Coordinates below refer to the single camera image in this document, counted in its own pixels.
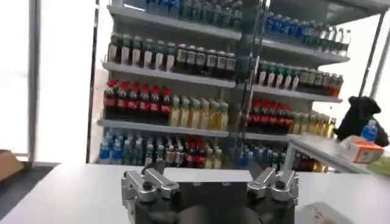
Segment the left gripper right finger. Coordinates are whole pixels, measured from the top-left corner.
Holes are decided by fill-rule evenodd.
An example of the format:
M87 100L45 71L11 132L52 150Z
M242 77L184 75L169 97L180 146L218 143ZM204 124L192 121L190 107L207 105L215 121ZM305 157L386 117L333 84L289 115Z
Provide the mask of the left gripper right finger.
M255 199L265 198L268 194L274 201L291 201L296 206L299 198L299 176L293 170L277 173L275 168L267 167L247 183L247 192Z

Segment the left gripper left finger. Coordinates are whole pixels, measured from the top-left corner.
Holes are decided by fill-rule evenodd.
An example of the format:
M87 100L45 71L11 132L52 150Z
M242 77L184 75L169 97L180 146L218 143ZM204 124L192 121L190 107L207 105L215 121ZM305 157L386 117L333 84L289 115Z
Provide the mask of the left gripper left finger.
M141 172L125 171L121 177L122 205L129 209L136 199L144 203L152 203L158 196L173 199L180 192L180 185L163 175L167 166L166 161L157 161L144 166Z

